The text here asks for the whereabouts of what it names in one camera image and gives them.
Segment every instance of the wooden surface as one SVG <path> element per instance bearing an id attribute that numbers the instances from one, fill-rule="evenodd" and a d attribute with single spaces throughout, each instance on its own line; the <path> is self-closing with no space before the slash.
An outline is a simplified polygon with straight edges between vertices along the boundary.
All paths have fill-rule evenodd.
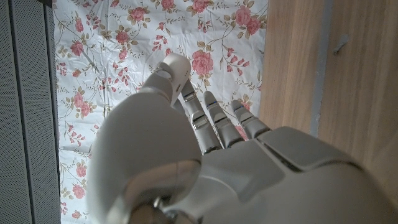
<path id="1" fill-rule="evenodd" d="M 397 21 L 395 0 L 334 1 L 319 125 L 319 138 L 364 164 L 396 205 Z M 341 34 L 349 42 L 334 56 Z"/>
<path id="2" fill-rule="evenodd" d="M 323 11 L 319 0 L 270 0 L 259 117 L 309 132 Z"/>

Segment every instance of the white robotic arm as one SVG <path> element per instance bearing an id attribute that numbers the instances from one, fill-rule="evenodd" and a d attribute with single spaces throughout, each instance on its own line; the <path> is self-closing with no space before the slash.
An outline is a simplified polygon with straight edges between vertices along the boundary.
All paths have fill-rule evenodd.
<path id="1" fill-rule="evenodd" d="M 398 223 L 346 154 L 292 128 L 271 131 L 233 101 L 245 142 L 210 92 L 206 116 L 189 74 L 190 62 L 170 54 L 110 112 L 89 168 L 94 223 Z"/>

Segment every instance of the floral tablecloth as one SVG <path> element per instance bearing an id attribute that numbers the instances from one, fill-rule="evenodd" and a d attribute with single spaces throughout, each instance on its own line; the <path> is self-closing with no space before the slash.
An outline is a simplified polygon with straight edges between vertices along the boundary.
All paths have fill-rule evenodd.
<path id="1" fill-rule="evenodd" d="M 53 0 L 53 14 L 62 223 L 90 223 L 91 144 L 169 53 L 191 61 L 199 99 L 212 91 L 235 124 L 232 100 L 258 112 L 267 1 Z"/>

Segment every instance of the rose pattern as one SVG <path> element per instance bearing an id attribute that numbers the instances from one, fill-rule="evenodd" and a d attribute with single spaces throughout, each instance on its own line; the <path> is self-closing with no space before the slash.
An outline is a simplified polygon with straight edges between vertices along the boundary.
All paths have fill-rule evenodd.
<path id="1" fill-rule="evenodd" d="M 129 34 L 127 34 L 126 32 L 122 31 L 122 32 L 117 34 L 116 40 L 120 44 L 124 44 L 125 42 L 127 42 L 129 40 Z"/>
<path id="2" fill-rule="evenodd" d="M 76 41 L 70 46 L 70 49 L 76 56 L 80 56 L 80 54 L 83 52 L 83 44 L 80 41 Z"/>
<path id="3" fill-rule="evenodd" d="M 203 12 L 208 6 L 207 0 L 193 0 L 192 8 L 196 10 L 197 13 Z"/>
<path id="4" fill-rule="evenodd" d="M 170 9 L 174 5 L 174 0 L 162 0 L 161 5 L 164 9 Z"/>
<path id="5" fill-rule="evenodd" d="M 251 35 L 255 34 L 257 30 L 260 29 L 261 23 L 260 20 L 257 18 L 250 18 L 250 21 L 247 23 L 248 31 Z"/>
<path id="6" fill-rule="evenodd" d="M 78 184 L 73 186 L 72 191 L 77 199 L 82 199 L 86 195 L 84 188 Z"/>
<path id="7" fill-rule="evenodd" d="M 81 214 L 80 214 L 79 211 L 75 211 L 75 212 L 72 213 L 72 217 L 76 218 L 76 219 L 79 219 L 81 217 Z"/>
<path id="8" fill-rule="evenodd" d="M 119 59 L 120 60 L 126 59 L 126 56 L 127 56 L 127 50 L 120 51 L 120 53 L 119 53 Z"/>
<path id="9" fill-rule="evenodd" d="M 239 26 L 243 26 L 249 23 L 250 18 L 250 9 L 246 6 L 241 6 L 241 8 L 236 11 L 236 23 Z"/>
<path id="10" fill-rule="evenodd" d="M 192 70 L 196 71 L 199 75 L 209 73 L 213 69 L 213 59 L 210 53 L 205 53 L 202 50 L 192 54 Z"/>
<path id="11" fill-rule="evenodd" d="M 83 24 L 81 23 L 81 19 L 80 18 L 76 18 L 75 28 L 76 28 L 77 32 L 83 32 L 84 31 Z"/>
<path id="12" fill-rule="evenodd" d="M 143 7 L 137 7 L 131 11 L 131 17 L 136 21 L 143 21 L 146 10 Z"/>
<path id="13" fill-rule="evenodd" d="M 226 114 L 233 114 L 231 100 L 257 113 L 266 10 L 257 0 L 53 2 L 62 217 L 87 223 L 87 209 L 76 202 L 86 197 L 90 146 L 101 123 L 172 52 L 190 59 L 199 97 L 210 90 Z"/>
<path id="14" fill-rule="evenodd" d="M 235 126 L 236 130 L 238 130 L 239 134 L 242 136 L 242 138 L 247 141 L 248 140 L 248 136 L 247 134 L 244 132 L 242 126 Z"/>

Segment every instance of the pink rose print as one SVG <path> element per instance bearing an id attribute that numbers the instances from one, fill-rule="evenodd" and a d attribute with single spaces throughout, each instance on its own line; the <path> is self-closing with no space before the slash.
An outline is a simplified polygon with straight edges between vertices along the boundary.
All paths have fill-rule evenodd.
<path id="1" fill-rule="evenodd" d="M 231 63 L 234 63 L 238 60 L 238 57 L 236 55 L 234 55 L 234 57 L 232 57 L 231 59 Z"/>
<path id="2" fill-rule="evenodd" d="M 63 215 L 66 215 L 67 212 L 68 212 L 67 203 L 66 202 L 61 202 L 61 213 Z"/>
<path id="3" fill-rule="evenodd" d="M 230 57 L 232 55 L 232 52 L 234 52 L 233 48 L 228 49 L 228 53 L 226 54 L 227 57 Z"/>
<path id="4" fill-rule="evenodd" d="M 213 59 L 210 53 L 204 53 L 202 50 L 192 54 L 192 69 L 197 71 L 198 75 L 209 73 L 213 69 Z"/>
<path id="5" fill-rule="evenodd" d="M 77 199 L 82 199 L 86 195 L 86 192 L 83 189 L 83 187 L 80 187 L 80 185 L 78 184 L 73 186 L 72 191 Z"/>
<path id="6" fill-rule="evenodd" d="M 241 104 L 242 104 L 248 111 L 250 111 L 250 104 L 249 104 L 249 102 L 241 102 Z"/>
<path id="7" fill-rule="evenodd" d="M 75 28 L 76 28 L 77 32 L 83 32 L 84 28 L 83 28 L 83 24 L 81 23 L 80 18 L 76 19 Z"/>
<path id="8" fill-rule="evenodd" d="M 119 4 L 119 0 L 113 0 L 111 7 L 116 7 Z"/>
<path id="9" fill-rule="evenodd" d="M 130 16 L 136 21 L 143 21 L 146 10 L 143 7 L 135 8 L 131 11 Z"/>
<path id="10" fill-rule="evenodd" d="M 80 56 L 83 52 L 83 44 L 80 43 L 80 41 L 76 41 L 72 46 L 70 46 L 70 48 L 76 56 Z"/>
<path id="11" fill-rule="evenodd" d="M 168 56 L 172 51 L 170 49 L 166 49 L 166 56 Z"/>
<path id="12" fill-rule="evenodd" d="M 80 165 L 76 168 L 77 176 L 84 177 L 86 175 L 86 167 Z"/>
<path id="13" fill-rule="evenodd" d="M 242 135 L 243 139 L 244 139 L 245 141 L 247 141 L 247 140 L 248 140 L 248 136 L 247 136 L 246 133 L 244 132 L 242 126 L 235 126 L 235 128 L 236 128 L 236 130 L 238 130 L 239 134 Z"/>
<path id="14" fill-rule="evenodd" d="M 244 62 L 244 59 L 242 58 L 240 61 L 238 61 L 238 65 L 241 65 Z"/>
<path id="15" fill-rule="evenodd" d="M 120 44 L 124 44 L 125 42 L 129 41 L 129 34 L 127 34 L 125 31 L 121 31 L 117 34 L 116 36 L 116 40 L 120 43 Z"/>
<path id="16" fill-rule="evenodd" d="M 80 73 L 81 73 L 81 71 L 79 69 L 75 69 L 72 72 L 72 76 L 77 78 L 77 77 L 79 77 Z"/>
<path id="17" fill-rule="evenodd" d="M 83 103 L 83 105 L 81 106 L 81 113 L 83 114 L 83 116 L 87 116 L 90 113 L 90 106 L 88 105 L 88 103 Z"/>
<path id="18" fill-rule="evenodd" d="M 79 211 L 75 211 L 75 212 L 73 212 L 72 217 L 78 219 L 81 217 L 81 214 Z"/>
<path id="19" fill-rule="evenodd" d="M 120 60 L 124 60 L 124 59 L 126 58 L 126 56 L 127 56 L 127 50 L 122 50 L 122 51 L 119 53 L 119 59 L 120 59 Z"/>
<path id="20" fill-rule="evenodd" d="M 208 0 L 193 0 L 192 8 L 197 11 L 197 13 L 203 12 L 208 5 Z"/>
<path id="21" fill-rule="evenodd" d="M 253 34 L 255 34 L 257 32 L 257 30 L 260 29 L 261 22 L 260 22 L 259 19 L 255 18 L 255 17 L 252 17 L 250 19 L 250 21 L 248 22 L 247 26 L 248 26 L 248 32 L 251 35 L 253 35 Z"/>
<path id="22" fill-rule="evenodd" d="M 173 7 L 174 0 L 162 0 L 161 5 L 163 9 L 170 9 Z"/>
<path id="23" fill-rule="evenodd" d="M 163 30 L 164 22 L 159 23 L 159 29 Z"/>
<path id="24" fill-rule="evenodd" d="M 236 11 L 236 23 L 239 26 L 246 25 L 250 21 L 250 9 L 246 6 L 241 6 L 240 9 Z"/>
<path id="25" fill-rule="evenodd" d="M 81 106 L 83 106 L 83 96 L 77 92 L 76 95 L 73 97 L 73 99 L 75 100 L 75 106 L 77 108 L 80 108 Z"/>

